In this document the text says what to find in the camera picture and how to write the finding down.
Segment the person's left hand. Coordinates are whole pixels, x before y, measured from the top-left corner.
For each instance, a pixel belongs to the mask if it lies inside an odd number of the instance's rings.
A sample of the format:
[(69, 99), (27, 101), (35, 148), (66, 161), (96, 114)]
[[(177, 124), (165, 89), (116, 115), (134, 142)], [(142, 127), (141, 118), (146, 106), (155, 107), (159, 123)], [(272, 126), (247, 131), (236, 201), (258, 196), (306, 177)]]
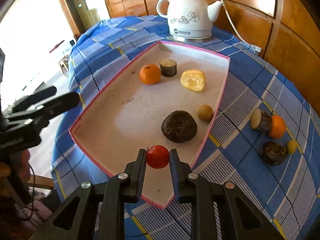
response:
[(27, 182), (30, 180), (30, 152), (29, 150), (23, 150), (20, 154), (20, 159), (13, 162), (12, 167), (1, 162), (1, 195), (10, 197), (12, 190), (10, 187), (3, 183), (4, 178), (7, 178), (12, 171), (15, 171), (19, 177), (19, 180), (23, 183), (23, 188), (29, 190)]

